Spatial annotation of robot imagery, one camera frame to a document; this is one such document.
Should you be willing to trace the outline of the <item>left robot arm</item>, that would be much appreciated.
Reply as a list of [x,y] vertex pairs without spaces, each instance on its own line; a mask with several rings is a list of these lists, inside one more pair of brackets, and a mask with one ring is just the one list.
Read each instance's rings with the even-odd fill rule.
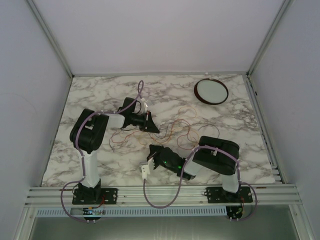
[[115,113],[100,113],[84,109],[72,128],[69,139],[81,157],[82,178],[73,192],[72,203],[98,204],[104,202],[105,190],[101,187],[98,173],[97,150],[100,148],[106,129],[123,129],[129,125],[147,133],[158,134],[160,130],[152,119],[152,113],[135,112],[137,100],[126,97]]

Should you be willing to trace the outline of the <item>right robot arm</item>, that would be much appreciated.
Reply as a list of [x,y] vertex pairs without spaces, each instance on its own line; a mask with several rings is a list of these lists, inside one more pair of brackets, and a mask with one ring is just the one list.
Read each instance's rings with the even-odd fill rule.
[[151,144],[146,160],[153,161],[154,169],[162,166],[187,181],[194,179],[204,168],[220,174],[222,190],[217,199],[231,203],[240,199],[239,151],[239,145],[233,141],[202,136],[198,147],[187,158],[168,147]]

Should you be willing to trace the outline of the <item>round brown-rimmed dish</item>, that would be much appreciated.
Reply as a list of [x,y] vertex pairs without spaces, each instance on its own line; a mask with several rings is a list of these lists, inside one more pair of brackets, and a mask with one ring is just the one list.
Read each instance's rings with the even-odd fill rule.
[[193,91],[195,97],[207,105],[220,105],[229,97],[229,90],[226,85],[213,78],[199,80]]

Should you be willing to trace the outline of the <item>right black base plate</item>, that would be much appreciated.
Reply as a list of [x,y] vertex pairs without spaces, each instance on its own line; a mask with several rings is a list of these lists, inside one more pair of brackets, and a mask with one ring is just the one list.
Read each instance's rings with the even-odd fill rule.
[[222,187],[207,187],[204,195],[207,197],[209,204],[253,202],[253,194],[248,186],[240,186],[236,193],[225,191]]

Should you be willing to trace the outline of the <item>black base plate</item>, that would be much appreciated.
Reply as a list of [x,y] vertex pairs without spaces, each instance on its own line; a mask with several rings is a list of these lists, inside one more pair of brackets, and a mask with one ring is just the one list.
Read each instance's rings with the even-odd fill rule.
[[118,199],[117,188],[77,188],[74,190],[73,205],[115,205]]
[[253,202],[253,194],[248,186],[240,186],[236,193],[225,191],[222,187],[207,187],[204,195],[207,197],[209,204]]

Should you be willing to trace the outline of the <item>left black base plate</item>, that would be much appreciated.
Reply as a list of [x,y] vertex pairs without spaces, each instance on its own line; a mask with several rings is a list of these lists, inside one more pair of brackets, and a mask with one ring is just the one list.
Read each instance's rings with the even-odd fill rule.
[[118,199],[117,188],[77,188],[74,190],[73,205],[115,205]]

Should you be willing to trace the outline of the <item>aluminium front rail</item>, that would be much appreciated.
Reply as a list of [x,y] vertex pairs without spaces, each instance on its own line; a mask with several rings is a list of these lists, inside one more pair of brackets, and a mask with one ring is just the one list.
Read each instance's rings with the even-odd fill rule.
[[[302,200],[294,184],[253,184],[259,205],[301,205]],[[173,206],[207,206],[206,185],[183,185]],[[147,206],[142,186],[118,186],[116,207]],[[147,186],[148,200],[156,206],[171,202],[178,187]],[[60,207],[60,187],[32,187],[25,200],[25,207]]]

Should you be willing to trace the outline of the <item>left aluminium corner post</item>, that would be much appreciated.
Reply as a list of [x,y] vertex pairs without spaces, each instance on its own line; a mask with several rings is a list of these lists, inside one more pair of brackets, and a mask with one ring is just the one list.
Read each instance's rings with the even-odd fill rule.
[[72,73],[71,67],[68,64],[68,61],[60,48],[58,41],[56,40],[53,32],[51,31],[48,23],[46,22],[44,16],[40,12],[39,8],[37,7],[34,0],[26,0],[26,4],[28,5],[32,15],[35,17],[36,21],[38,22],[41,30],[43,31],[44,35],[46,36],[51,48],[53,49],[57,59],[61,63],[64,71],[68,75],[70,79],[74,78],[74,74]]

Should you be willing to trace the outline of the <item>aluminium corner post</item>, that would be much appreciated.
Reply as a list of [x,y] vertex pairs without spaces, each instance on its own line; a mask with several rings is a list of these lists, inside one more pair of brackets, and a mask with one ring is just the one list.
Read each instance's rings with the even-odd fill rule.
[[286,15],[287,11],[291,7],[291,5],[294,3],[294,0],[284,0],[274,18],[272,21],[255,57],[253,58],[253,61],[249,67],[249,69],[246,72],[246,75],[248,78],[252,76],[252,74],[255,72],[256,68],[258,67],[261,59],[263,58],[264,54],[266,53],[270,43],[272,42],[284,16]]
[[39,8],[37,7],[34,0],[26,0],[26,4],[28,5],[32,15],[35,17],[36,21],[38,22],[41,30],[43,31],[44,35],[46,36],[51,48],[53,49],[57,59],[61,63],[64,71],[68,75],[70,79],[74,78],[74,74],[72,73],[71,67],[68,64],[68,61],[60,48],[58,41],[56,40],[53,32],[51,31],[48,23],[46,22],[44,16],[40,12]]

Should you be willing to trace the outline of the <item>right aluminium corner post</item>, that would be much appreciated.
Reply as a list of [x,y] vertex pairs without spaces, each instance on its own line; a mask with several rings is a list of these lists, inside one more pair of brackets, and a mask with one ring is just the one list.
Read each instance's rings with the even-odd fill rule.
[[291,7],[291,5],[294,3],[294,0],[284,0],[274,18],[272,21],[255,57],[253,58],[253,61],[249,67],[249,69],[246,72],[246,75],[248,78],[252,76],[252,74],[255,72],[256,68],[258,67],[261,59],[263,58],[264,54],[266,53],[270,43],[272,42],[284,16],[286,15],[287,11]]

